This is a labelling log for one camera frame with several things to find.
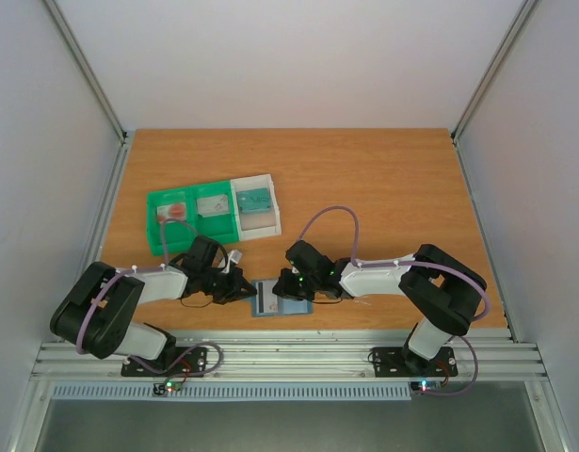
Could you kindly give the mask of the white translucent plastic bin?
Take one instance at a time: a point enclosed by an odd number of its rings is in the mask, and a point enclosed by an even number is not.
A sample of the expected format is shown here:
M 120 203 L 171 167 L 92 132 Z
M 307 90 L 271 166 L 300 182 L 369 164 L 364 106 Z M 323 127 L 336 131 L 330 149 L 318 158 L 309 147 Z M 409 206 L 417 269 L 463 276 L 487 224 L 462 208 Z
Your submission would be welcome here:
M 281 212 L 270 174 L 230 180 L 240 241 L 281 234 Z

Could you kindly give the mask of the green plastic bin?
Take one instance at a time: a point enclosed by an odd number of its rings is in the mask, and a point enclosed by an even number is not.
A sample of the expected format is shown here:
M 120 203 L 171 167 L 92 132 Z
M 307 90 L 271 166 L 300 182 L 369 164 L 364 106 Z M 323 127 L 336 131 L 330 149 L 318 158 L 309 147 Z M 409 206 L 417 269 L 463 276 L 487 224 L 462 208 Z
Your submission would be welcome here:
M 212 218 L 199 216 L 196 199 L 217 194 L 226 194 L 228 196 L 230 214 Z M 186 203 L 186 221 L 167 219 L 163 223 L 158 223 L 156 207 L 174 202 Z M 146 235 L 152 255 L 163 255 L 164 247 L 167 247 L 171 253 L 188 250 L 198 234 L 212 238 L 221 244 L 231 244 L 239 240 L 230 182 L 221 181 L 184 186 L 153 191 L 147 194 Z

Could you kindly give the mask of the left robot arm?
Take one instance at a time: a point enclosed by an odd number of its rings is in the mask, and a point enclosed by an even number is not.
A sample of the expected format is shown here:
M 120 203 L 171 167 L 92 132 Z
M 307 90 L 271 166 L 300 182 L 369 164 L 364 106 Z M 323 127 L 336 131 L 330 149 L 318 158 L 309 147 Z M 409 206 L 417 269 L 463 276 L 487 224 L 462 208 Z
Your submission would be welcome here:
M 133 321 L 138 306 L 202 293 L 224 305 L 256 295 L 238 266 L 240 253 L 197 236 L 187 252 L 152 268 L 117 269 L 94 262 L 82 273 L 50 319 L 50 331 L 98 359 L 129 355 L 142 359 L 156 375 L 177 364 L 171 336 Z

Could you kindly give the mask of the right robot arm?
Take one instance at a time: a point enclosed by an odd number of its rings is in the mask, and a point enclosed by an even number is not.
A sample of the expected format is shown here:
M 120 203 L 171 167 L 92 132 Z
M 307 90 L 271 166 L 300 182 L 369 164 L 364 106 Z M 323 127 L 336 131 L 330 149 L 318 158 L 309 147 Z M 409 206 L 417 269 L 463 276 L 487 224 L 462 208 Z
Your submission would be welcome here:
M 343 258 L 332 261 L 299 240 L 286 253 L 272 293 L 293 300 L 404 296 L 423 316 L 402 347 L 398 361 L 410 376 L 431 369 L 453 336 L 464 336 L 489 308 L 487 284 L 477 273 L 440 248 L 424 244 L 414 254 L 387 261 Z

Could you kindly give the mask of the teal leather card holder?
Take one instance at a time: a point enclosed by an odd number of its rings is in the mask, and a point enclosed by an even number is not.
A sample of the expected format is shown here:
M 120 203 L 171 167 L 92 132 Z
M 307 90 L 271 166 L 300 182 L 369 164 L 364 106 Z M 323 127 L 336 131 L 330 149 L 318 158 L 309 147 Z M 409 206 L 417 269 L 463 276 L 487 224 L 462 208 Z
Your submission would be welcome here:
M 253 303 L 255 297 L 249 299 L 251 305 L 251 314 L 253 317 L 278 317 L 278 316 L 295 316 L 311 315 L 314 311 L 313 305 L 307 300 L 291 300 L 279 298 L 280 313 L 274 316 L 255 316 L 253 313 Z

